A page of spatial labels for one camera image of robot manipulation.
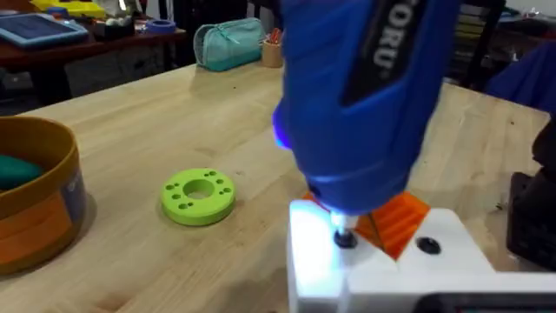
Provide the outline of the white orange left gripper right finger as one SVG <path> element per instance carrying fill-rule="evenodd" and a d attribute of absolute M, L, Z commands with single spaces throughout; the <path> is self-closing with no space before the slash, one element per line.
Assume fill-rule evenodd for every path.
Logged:
<path fill-rule="evenodd" d="M 412 274 L 493 274 L 494 269 L 449 209 L 403 192 L 372 212 L 373 242 Z"/>

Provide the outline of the white orange left gripper left finger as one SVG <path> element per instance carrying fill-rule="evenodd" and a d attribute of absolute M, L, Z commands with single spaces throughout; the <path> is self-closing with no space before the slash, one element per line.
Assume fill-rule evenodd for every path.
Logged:
<path fill-rule="evenodd" d="M 398 272 L 396 262 L 356 232 L 341 248 L 331 215 L 311 200 L 294 200 L 288 220 L 288 305 L 291 312 L 336 312 L 349 294 L 348 278 Z"/>

